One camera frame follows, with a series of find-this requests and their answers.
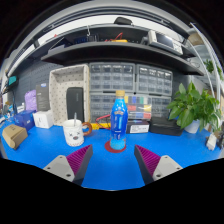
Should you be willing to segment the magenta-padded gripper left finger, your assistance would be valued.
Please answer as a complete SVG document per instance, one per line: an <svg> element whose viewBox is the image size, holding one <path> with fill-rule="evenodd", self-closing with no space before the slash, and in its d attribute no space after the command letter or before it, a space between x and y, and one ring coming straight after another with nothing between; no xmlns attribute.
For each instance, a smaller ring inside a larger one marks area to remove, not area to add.
<svg viewBox="0 0 224 224"><path fill-rule="evenodd" d="M57 156L44 170L81 186L92 155L93 147L87 145L68 156Z"/></svg>

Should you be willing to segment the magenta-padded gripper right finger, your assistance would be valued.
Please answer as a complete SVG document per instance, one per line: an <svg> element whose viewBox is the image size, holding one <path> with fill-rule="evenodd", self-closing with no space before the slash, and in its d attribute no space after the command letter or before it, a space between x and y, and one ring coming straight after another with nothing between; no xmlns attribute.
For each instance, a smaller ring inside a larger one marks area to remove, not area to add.
<svg viewBox="0 0 224 224"><path fill-rule="evenodd" d="M150 184L182 169L182 167L168 155L159 156L140 145L135 146L134 155L145 184Z"/></svg>

